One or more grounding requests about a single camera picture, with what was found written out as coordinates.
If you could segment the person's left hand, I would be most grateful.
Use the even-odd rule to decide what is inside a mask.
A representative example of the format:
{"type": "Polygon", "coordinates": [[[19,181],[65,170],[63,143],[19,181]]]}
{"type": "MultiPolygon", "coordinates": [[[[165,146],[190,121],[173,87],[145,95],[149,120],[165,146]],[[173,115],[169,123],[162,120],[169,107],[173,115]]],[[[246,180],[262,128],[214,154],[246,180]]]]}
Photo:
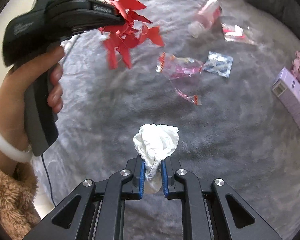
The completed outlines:
{"type": "Polygon", "coordinates": [[[63,90],[59,83],[63,75],[63,67],[59,61],[63,57],[63,47],[57,46],[23,64],[17,70],[9,71],[3,80],[0,87],[0,134],[19,150],[25,150],[29,144],[24,128],[24,94],[28,87],[51,67],[54,67],[50,74],[53,89],[47,97],[47,104],[54,113],[59,113],[63,107],[63,90]]]}

